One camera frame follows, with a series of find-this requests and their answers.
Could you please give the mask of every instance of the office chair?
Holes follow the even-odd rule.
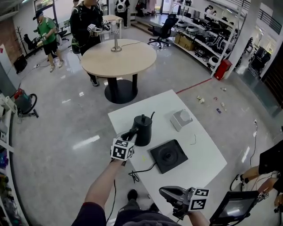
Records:
[[[62,39],[62,41],[63,41],[63,40],[69,41],[69,39],[64,38],[64,35],[65,35],[66,33],[67,33],[66,30],[58,32],[58,35],[60,36],[60,38]]]
[[[152,25],[152,28],[148,30],[153,33],[153,36],[158,36],[158,38],[150,38],[149,43],[158,42],[159,48],[161,49],[161,43],[166,44],[169,46],[169,43],[162,41],[163,38],[168,38],[171,35],[171,28],[178,22],[178,18],[176,18],[175,14],[169,14],[168,18],[166,19],[163,27],[156,27]]]
[[[35,49],[36,48],[36,43],[33,43],[30,38],[28,37],[27,34],[23,36],[24,41],[27,43],[27,47],[29,50]]]

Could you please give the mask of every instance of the monitor screen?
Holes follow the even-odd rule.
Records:
[[[226,217],[240,217],[244,216],[249,208],[251,207],[252,203],[254,202],[254,198],[252,199],[238,199],[238,200],[229,200],[227,205],[224,207],[224,210],[219,215],[219,218],[226,218]]]

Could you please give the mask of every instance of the cap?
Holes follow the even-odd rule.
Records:
[[[35,20],[36,18],[38,18],[41,14],[43,14],[43,11],[42,11],[42,10],[38,10],[38,11],[35,13],[35,16],[34,16],[33,20]]]

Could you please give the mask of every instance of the round wooden table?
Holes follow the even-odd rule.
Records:
[[[105,97],[116,104],[133,100],[138,94],[138,73],[149,68],[156,60],[155,50],[144,42],[118,39],[122,51],[111,51],[114,40],[101,42],[84,53],[81,58],[83,69],[108,80]],[[133,82],[117,77],[133,75]]]

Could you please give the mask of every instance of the green shirt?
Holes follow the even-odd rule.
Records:
[[[43,36],[44,33],[48,34],[51,29],[55,27],[54,22],[48,18],[44,17],[41,24],[38,24],[38,33]],[[52,33],[44,42],[43,44],[46,45],[51,43],[55,40],[55,34]]]

